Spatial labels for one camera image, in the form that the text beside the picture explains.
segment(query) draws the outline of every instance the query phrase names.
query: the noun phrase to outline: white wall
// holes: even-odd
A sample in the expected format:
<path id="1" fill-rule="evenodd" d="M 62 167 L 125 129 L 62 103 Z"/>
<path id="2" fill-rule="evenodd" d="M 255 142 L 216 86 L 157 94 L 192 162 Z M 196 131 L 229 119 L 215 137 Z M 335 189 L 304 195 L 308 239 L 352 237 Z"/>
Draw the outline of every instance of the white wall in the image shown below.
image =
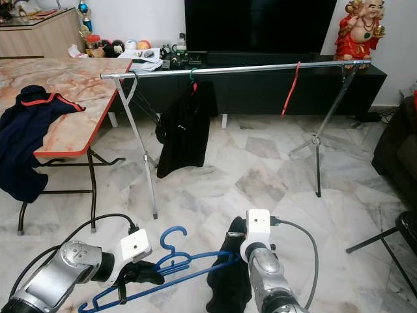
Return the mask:
<path id="1" fill-rule="evenodd" d="M 333 54 L 339 22 L 349 0 L 338 0 L 322 54 Z M 94 32 L 102 38 L 148 39 L 153 44 L 175 42 L 185 32 L 184 0 L 87 0 L 92 9 Z M 37 0 L 42 8 L 56 8 L 56 0 Z M 78 0 L 61 0 L 76 7 Z M 374 105 L 399 104 L 399 89 L 417 80 L 417 0 L 386 0 L 382 21 L 386 38 L 373 52 L 375 66 L 388 74 Z"/>
<path id="2" fill-rule="evenodd" d="M 347 15 L 347 3 L 348 0 L 338 0 L 322 54 L 333 54 L 336 50 L 334 43 L 339 22 Z M 386 27 L 386 37 L 380 40 L 372 57 L 373 64 L 388 77 L 374 105 L 392 106 L 399 104 L 399 89 L 409 87 L 417 80 L 417 0 L 386 0 L 385 7 L 382 24 Z"/>
<path id="3" fill-rule="evenodd" d="M 41 8 L 57 8 L 56 0 L 36 0 Z M 60 0 L 62 7 L 77 7 L 78 0 Z M 152 44 L 176 42 L 185 33 L 184 0 L 86 0 L 94 33 L 102 39 Z"/>

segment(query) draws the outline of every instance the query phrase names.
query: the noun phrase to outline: television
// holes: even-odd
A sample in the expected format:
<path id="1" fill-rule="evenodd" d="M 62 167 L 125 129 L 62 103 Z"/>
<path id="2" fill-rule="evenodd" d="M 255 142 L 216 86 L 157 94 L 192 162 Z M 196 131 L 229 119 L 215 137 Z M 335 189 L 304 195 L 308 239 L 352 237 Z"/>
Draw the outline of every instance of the television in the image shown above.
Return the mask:
<path id="1" fill-rule="evenodd" d="M 319 53 L 337 0 L 185 0 L 190 52 Z"/>

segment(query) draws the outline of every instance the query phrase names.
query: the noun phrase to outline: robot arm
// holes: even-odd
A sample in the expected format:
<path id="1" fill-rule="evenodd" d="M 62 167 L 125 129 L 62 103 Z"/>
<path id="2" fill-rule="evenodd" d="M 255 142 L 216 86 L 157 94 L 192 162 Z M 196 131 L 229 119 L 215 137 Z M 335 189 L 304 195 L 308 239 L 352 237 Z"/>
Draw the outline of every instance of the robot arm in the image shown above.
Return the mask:
<path id="1" fill-rule="evenodd" d="M 269 211 L 248 211 L 246 228 L 240 254 L 249 263 L 259 313 L 308 313 L 298 305 L 282 264 L 270 250 Z M 23 284 L 1 313 L 56 313 L 76 284 L 90 280 L 99 282 L 103 288 L 118 286 L 123 304 L 127 282 L 164 283 L 164 278 L 153 271 L 153 264 L 140 261 L 151 252 L 145 230 L 123 238 L 108 253 L 79 241 L 68 242 Z"/>
<path id="2" fill-rule="evenodd" d="M 259 313 L 308 313 L 298 304 L 284 277 L 283 265 L 270 250 L 269 211 L 248 211 L 246 228 L 246 240 L 240 248 L 240 255 L 249 264 L 250 282 Z"/>
<path id="3" fill-rule="evenodd" d="M 110 287 L 126 266 L 131 269 L 151 252 L 145 230 L 123 238 L 109 253 L 79 241 L 68 242 L 12 296 L 1 313 L 55 313 L 76 284 L 92 280 Z"/>

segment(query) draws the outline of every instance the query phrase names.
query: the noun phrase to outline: sofa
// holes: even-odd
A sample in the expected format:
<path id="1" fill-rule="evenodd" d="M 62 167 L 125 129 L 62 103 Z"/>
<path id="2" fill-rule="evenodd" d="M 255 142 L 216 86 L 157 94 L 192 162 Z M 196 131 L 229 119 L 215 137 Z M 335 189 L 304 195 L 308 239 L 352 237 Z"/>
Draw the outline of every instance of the sofa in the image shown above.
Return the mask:
<path id="1" fill-rule="evenodd" d="M 401 103 L 374 152 L 373 167 L 387 175 L 417 208 L 417 111 L 414 97 Z"/>

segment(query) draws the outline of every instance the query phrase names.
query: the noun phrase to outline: papers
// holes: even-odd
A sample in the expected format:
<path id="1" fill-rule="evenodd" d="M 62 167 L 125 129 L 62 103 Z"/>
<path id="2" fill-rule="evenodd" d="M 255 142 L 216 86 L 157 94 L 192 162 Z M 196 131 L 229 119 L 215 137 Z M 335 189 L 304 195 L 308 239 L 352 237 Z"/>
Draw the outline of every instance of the papers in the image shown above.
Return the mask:
<path id="1" fill-rule="evenodd" d="M 144 62 L 144 63 L 135 63 L 133 62 L 132 66 L 130 67 L 130 70 L 133 72 L 152 72 L 153 70 L 156 70 L 158 67 L 162 65 L 162 60 L 160 59 L 157 63 L 152 62 Z"/>
<path id="2" fill-rule="evenodd" d="M 151 57 L 145 57 L 149 52 L 152 52 Z M 146 71 L 152 72 L 162 65 L 162 60 L 159 58 L 160 48 L 151 48 L 146 50 L 128 49 L 118 58 L 128 58 L 133 60 L 141 60 L 143 63 L 133 63 L 130 70 L 134 72 Z"/>

